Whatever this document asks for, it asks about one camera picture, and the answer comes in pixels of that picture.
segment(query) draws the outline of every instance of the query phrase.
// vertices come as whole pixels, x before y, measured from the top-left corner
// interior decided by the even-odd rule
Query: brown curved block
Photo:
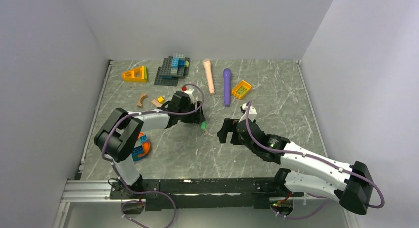
[[[147,98],[147,95],[145,93],[142,93],[137,103],[138,108],[143,108],[143,100],[145,100],[146,98]]]

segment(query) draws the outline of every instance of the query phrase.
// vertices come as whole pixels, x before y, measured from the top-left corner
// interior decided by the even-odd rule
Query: yellow toy
[[[231,91],[232,95],[241,100],[251,89],[251,84],[245,80],[240,81]]]
[[[148,73],[146,66],[139,66],[121,73],[124,81],[148,82]]]
[[[157,101],[161,104],[165,103],[165,99],[163,97],[158,98]]]

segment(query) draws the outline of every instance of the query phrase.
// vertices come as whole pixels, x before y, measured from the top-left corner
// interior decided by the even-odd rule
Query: marble tabletop
[[[149,156],[136,163],[139,172],[146,179],[175,178],[233,178],[270,177],[280,165],[268,163],[251,153],[244,146],[220,144],[216,136],[224,118],[240,118],[240,105],[253,100],[257,110],[256,121],[266,133],[287,137],[300,146],[325,155],[307,99],[303,82],[295,61],[283,60],[212,60],[212,74],[215,95],[210,95],[201,59],[192,59],[189,75],[179,79],[177,87],[155,86],[156,71],[163,60],[113,61],[103,97],[99,106],[93,133],[88,145],[82,180],[103,180],[115,174],[109,162],[100,157],[100,151],[93,144],[94,135],[117,107],[126,111],[154,109],[151,100],[164,96],[170,100],[184,83],[195,83],[205,93],[203,105],[207,127],[203,132],[197,125],[179,122],[169,129],[155,129],[145,132],[152,151]],[[121,72],[145,65],[149,82],[124,82]],[[232,96],[230,107],[224,106],[224,68],[232,71],[231,87],[246,80],[252,90],[242,99]],[[136,107],[139,97],[146,93],[144,108]]]

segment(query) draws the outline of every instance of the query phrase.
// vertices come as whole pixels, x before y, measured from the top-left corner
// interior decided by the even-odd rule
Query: robotic arm
[[[197,109],[202,103],[196,101],[193,96],[194,89],[177,91],[170,101],[161,107],[141,112],[138,116],[130,116],[119,124],[118,129],[122,132],[114,132],[105,150],[105,157],[114,163],[115,168],[126,182],[129,188],[136,192],[143,191],[142,175],[137,171],[131,156],[140,132],[156,128],[170,128],[178,121],[184,123],[201,124],[205,121],[202,108],[188,115],[172,115],[172,113],[186,113]],[[127,112],[121,108],[115,109],[106,120],[102,128],[96,134],[94,143],[102,150],[112,127],[124,116],[134,112]]]
[[[355,172],[372,181],[365,164],[356,161],[353,165],[331,160],[308,151],[287,138],[266,134],[256,123],[257,112],[252,106],[243,104],[241,111],[249,111],[248,123],[251,134],[262,145],[274,150],[290,151],[291,153],[274,153],[261,148],[250,136],[246,127],[246,115],[241,119],[224,119],[221,130],[217,133],[220,143],[226,143],[227,133],[232,132],[230,143],[244,145],[259,158],[267,162],[281,164],[284,167],[300,168],[312,175],[297,173],[290,169],[280,168],[275,175],[274,184],[287,192],[306,192],[338,201],[345,209],[364,215],[370,201],[373,188],[358,177],[343,173],[343,170]],[[322,161],[338,166],[334,169]]]

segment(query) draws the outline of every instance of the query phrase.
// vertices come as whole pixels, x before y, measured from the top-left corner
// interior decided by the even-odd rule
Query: table
[[[197,125],[179,122],[169,129],[155,129],[145,134],[151,141],[150,155],[136,163],[145,179],[176,178],[234,178],[271,177],[280,165],[262,161],[244,146],[220,144],[217,131],[224,118],[240,118],[240,106],[253,99],[257,110],[256,121],[266,133],[289,138],[300,146],[320,155],[325,155],[310,103],[295,61],[283,60],[212,60],[215,95],[210,95],[201,59],[192,59],[189,75],[180,79],[177,87],[155,86],[157,68],[163,60],[117,60],[112,67],[103,92],[99,111],[94,123],[82,172],[82,180],[103,180],[115,177],[109,162],[100,157],[100,150],[93,138],[102,124],[117,108],[126,111],[154,109],[152,99],[164,96],[170,100],[184,83],[195,83],[205,93],[203,105],[207,122],[205,133]],[[149,82],[124,82],[121,72],[145,65]],[[231,87],[246,80],[253,88],[242,99],[232,96],[230,107],[224,106],[224,68],[232,71]],[[144,108],[136,104],[142,93],[148,98]]]

